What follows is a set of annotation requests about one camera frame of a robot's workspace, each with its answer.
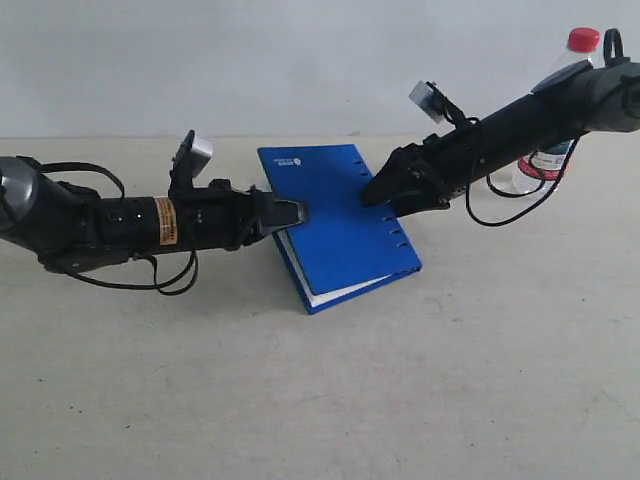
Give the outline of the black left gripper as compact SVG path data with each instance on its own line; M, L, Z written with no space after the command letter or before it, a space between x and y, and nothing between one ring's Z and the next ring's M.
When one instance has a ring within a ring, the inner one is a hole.
M228 179L215 179L207 187L173 180L169 199L177 217L175 250L236 251L309 220L304 202L280 199L254 186L237 190Z

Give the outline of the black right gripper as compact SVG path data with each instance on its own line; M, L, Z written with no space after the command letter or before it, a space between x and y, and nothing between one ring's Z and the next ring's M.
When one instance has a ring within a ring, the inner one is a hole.
M491 173L487 121L395 148L359 194L364 207L385 203L396 217L444 211Z

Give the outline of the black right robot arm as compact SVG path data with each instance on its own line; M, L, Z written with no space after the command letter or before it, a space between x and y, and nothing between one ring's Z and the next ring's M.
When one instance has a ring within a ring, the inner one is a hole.
M398 217L445 210L470 184L527 154L587 133L639 128L639 65L627 57L600 68L569 65L481 120L431 82L418 83L413 96L428 116L454 128L394 149L361 190L363 206L387 204Z

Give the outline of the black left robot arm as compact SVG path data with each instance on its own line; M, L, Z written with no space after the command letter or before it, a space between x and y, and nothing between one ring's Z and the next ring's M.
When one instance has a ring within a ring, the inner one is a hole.
M255 187L236 190L227 179L194 186L206 163L196 154L174 157L164 197L103 198L92 188L50 177L104 173L102 167L4 156L1 238L35 253L51 273L79 274L151 255L236 251L308 221L304 203Z

